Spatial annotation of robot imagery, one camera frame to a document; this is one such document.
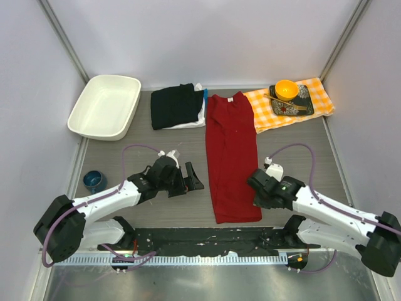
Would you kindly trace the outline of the red t-shirt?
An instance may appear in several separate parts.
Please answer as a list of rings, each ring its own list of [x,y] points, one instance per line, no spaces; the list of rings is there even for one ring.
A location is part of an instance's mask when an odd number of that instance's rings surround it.
[[[254,113],[242,92],[208,98],[206,155],[216,223],[260,221],[261,209],[253,205],[255,191],[247,184],[258,168]]]

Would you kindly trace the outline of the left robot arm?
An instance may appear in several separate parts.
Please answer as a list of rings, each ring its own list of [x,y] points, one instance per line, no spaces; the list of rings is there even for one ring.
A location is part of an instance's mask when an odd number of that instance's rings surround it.
[[[94,246],[111,250],[133,248],[136,233],[129,222],[121,216],[108,221],[103,217],[153,199],[160,191],[171,198],[202,190],[204,185],[191,162],[186,162],[185,168],[184,176],[176,157],[167,154],[113,188],[85,198],[58,196],[33,229],[43,246],[43,256],[58,263],[79,249]]]

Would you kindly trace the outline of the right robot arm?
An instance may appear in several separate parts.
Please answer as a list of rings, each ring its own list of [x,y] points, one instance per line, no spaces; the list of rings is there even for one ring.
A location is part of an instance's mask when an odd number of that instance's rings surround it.
[[[247,184],[256,193],[256,206],[294,211],[283,231],[289,247],[327,246],[354,256],[381,276],[395,275],[400,263],[400,222],[393,214],[385,211],[378,216],[346,206],[293,177],[278,181],[261,169]]]

